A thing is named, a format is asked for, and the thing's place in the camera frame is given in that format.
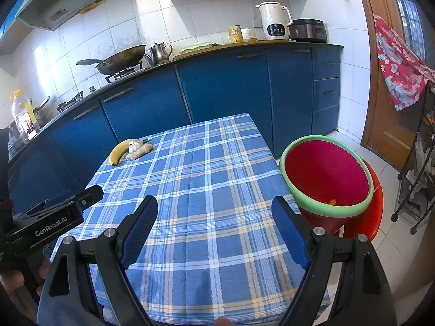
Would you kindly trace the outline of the person's left hand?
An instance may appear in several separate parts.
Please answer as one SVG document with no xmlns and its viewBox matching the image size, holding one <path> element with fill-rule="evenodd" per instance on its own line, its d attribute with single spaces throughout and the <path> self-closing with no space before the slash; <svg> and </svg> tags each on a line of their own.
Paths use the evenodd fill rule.
<svg viewBox="0 0 435 326">
<path fill-rule="evenodd" d="M 40 265 L 33 269 L 38 273 L 39 279 L 43 282 L 46 279 L 49 268 L 51 266 L 51 261 L 49 257 L 45 254 L 44 250 L 41 253 L 36 254 L 40 260 Z M 9 298 L 14 301 L 15 304 L 21 302 L 17 290 L 24 286 L 24 275 L 18 270 L 10 270 L 1 272 L 1 284 L 4 290 L 7 292 Z"/>
</svg>

